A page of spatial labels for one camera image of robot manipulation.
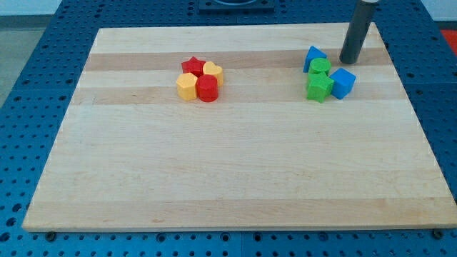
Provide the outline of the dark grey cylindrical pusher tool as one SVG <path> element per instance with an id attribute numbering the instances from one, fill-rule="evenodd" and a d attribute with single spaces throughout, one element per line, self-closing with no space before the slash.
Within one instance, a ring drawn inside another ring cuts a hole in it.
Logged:
<path id="1" fill-rule="evenodd" d="M 357 62 L 378 0 L 357 0 L 339 59 L 344 64 Z"/>

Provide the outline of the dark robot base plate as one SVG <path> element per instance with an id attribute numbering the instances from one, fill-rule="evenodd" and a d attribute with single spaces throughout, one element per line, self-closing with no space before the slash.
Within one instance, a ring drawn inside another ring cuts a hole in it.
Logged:
<path id="1" fill-rule="evenodd" d="M 200 14 L 217 11 L 273 11 L 274 0 L 198 0 Z"/>

